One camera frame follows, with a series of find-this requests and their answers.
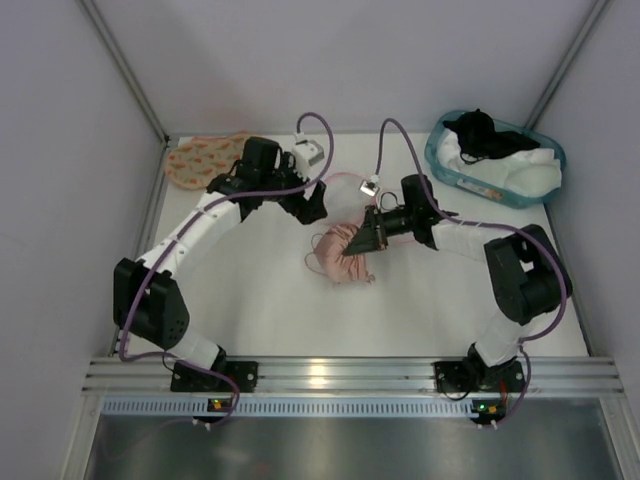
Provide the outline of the pink garment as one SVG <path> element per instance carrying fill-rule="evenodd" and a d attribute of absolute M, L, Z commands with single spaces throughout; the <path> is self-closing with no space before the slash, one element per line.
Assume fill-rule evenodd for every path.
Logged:
<path fill-rule="evenodd" d="M 347 256 L 346 247 L 354 239 L 358 227 L 351 223 L 339 223 L 324 233 L 316 233 L 311 239 L 311 251 L 304 257 L 305 266 L 313 273 L 326 277 L 332 284 L 367 283 L 375 276 L 367 267 L 366 256 Z"/>

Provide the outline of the pink floral mesh laundry bag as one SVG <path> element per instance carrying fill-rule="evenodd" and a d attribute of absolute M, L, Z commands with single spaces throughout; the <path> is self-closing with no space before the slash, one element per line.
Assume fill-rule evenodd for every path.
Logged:
<path fill-rule="evenodd" d="M 168 153 L 164 173 L 179 188 L 205 189 L 214 178 L 231 171 L 249 137 L 246 132 L 225 137 L 195 136 Z"/>

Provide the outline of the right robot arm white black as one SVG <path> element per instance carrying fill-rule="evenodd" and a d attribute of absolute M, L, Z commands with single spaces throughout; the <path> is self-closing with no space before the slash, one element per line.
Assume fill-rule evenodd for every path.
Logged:
<path fill-rule="evenodd" d="M 471 345 L 469 362 L 494 368 L 511 361 L 524 343 L 553 330 L 566 310 L 572 283 L 546 231 L 471 222 L 445 212 L 424 175 L 401 180 L 404 202 L 390 211 L 365 209 L 364 220 L 345 256 L 387 248 L 393 236 L 410 233 L 421 245 L 483 263 L 488 268 L 497 312 Z"/>

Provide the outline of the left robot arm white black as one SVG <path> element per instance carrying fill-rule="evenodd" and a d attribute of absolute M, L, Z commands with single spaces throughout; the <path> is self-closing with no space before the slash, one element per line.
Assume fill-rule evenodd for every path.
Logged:
<path fill-rule="evenodd" d="M 219 376 L 224 349 L 198 333 L 179 282 L 190 273 L 224 234 L 240 225 L 264 202 L 277 203 L 301 224 L 327 215 L 326 186 L 309 170 L 329 166 L 332 148 L 296 134 L 293 147 L 249 138 L 231 172 L 208 185 L 196 207 L 159 244 L 136 260 L 124 258 L 114 269 L 113 318 L 122 335 L 135 335 L 196 370 Z"/>

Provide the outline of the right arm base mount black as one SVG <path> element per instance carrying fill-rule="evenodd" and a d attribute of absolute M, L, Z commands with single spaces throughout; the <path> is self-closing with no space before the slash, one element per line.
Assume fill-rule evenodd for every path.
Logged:
<path fill-rule="evenodd" d="M 521 393 L 525 386 L 525 374 L 515 356 L 488 366 L 474 344 L 462 359 L 437 361 L 433 368 L 437 392 L 453 401 L 472 393 Z"/>

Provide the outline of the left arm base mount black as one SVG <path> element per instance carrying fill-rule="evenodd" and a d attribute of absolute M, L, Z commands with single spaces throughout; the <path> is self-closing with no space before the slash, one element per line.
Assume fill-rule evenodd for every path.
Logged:
<path fill-rule="evenodd" d="M 176 360 L 169 353 L 161 357 L 163 366 L 171 372 L 170 390 L 181 393 L 254 391 L 258 380 L 258 363 L 255 361 L 229 360 L 225 350 L 221 350 L 209 365 L 212 375 L 205 373 L 205 367 L 194 362 Z"/>

